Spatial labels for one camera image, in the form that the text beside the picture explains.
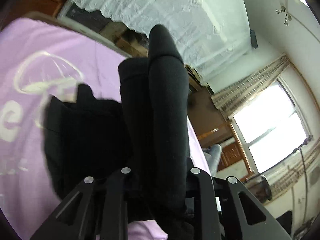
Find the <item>black jacket with yellow zipper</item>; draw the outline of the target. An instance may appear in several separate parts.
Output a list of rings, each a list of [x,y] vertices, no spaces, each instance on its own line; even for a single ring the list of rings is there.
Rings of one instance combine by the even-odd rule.
[[[65,198],[87,176],[103,181],[124,167],[130,221],[157,222],[169,239],[192,239],[186,217],[189,81],[166,27],[154,26],[148,57],[118,67],[120,101],[80,84],[76,101],[52,96],[44,153],[55,193]]]

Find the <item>brown wooden desk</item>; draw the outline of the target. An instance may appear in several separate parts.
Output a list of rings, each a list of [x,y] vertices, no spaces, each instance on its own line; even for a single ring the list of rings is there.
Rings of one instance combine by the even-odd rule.
[[[253,174],[233,125],[216,109],[207,89],[189,95],[188,117],[202,148],[210,148],[215,144],[222,147],[218,174],[242,180]]]

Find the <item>bright window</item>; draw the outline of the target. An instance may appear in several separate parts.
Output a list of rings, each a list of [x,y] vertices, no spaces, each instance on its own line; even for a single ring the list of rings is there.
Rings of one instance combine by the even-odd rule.
[[[286,159],[310,136],[296,100],[278,79],[249,99],[232,120],[259,174]]]

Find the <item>beige patterned curtain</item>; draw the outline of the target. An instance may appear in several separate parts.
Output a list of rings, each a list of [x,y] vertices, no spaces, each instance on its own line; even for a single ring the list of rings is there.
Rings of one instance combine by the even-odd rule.
[[[272,85],[289,65],[289,58],[282,55],[251,75],[214,93],[211,100],[223,118],[227,120],[244,108],[260,92]]]

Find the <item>lilac printed bed sheet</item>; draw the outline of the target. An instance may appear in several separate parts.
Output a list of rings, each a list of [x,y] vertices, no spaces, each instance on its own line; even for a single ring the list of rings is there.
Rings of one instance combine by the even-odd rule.
[[[44,153],[52,96],[74,103],[86,84],[95,98],[120,101],[124,60],[90,38],[29,18],[1,32],[1,239],[9,239],[8,229],[31,239],[64,199],[55,193]],[[206,167],[188,118],[187,125],[188,157]],[[131,239],[169,239],[153,219],[130,221],[128,212],[128,223]]]

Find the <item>white crinkled cover cloth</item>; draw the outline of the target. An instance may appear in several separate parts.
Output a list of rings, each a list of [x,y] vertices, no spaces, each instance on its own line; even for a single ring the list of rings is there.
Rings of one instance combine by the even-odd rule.
[[[252,48],[244,0],[67,0],[60,17],[73,5],[145,35],[164,25],[203,83]]]

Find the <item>brown wooden cabinet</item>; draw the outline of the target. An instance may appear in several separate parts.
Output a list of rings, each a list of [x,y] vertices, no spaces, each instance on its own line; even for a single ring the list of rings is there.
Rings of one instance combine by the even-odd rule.
[[[13,12],[22,16],[31,11],[38,11],[56,17],[67,0],[17,0]]]

